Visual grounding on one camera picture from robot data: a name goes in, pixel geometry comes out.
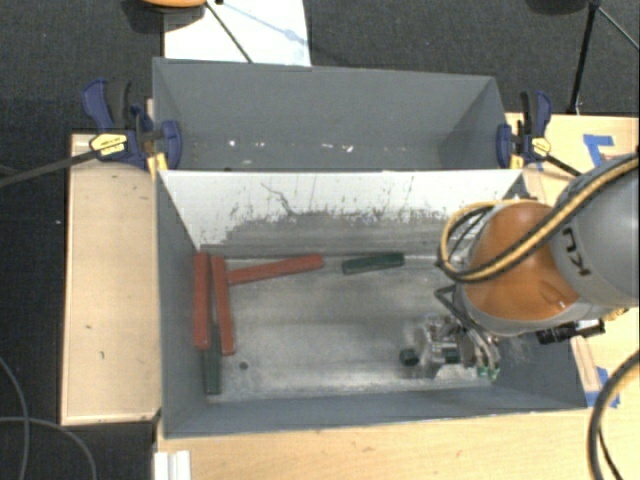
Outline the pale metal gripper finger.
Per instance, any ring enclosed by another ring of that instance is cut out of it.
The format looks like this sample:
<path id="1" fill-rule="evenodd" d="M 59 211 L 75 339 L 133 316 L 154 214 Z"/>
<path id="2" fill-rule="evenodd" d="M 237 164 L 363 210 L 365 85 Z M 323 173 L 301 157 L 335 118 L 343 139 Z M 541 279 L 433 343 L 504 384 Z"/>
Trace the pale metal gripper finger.
<path id="1" fill-rule="evenodd" d="M 404 349 L 430 349 L 433 343 L 432 325 L 428 322 L 408 323 L 403 327 Z"/>
<path id="2" fill-rule="evenodd" d="M 433 380 L 445 366 L 445 362 L 418 362 L 412 368 L 412 377 L 414 379 Z"/>

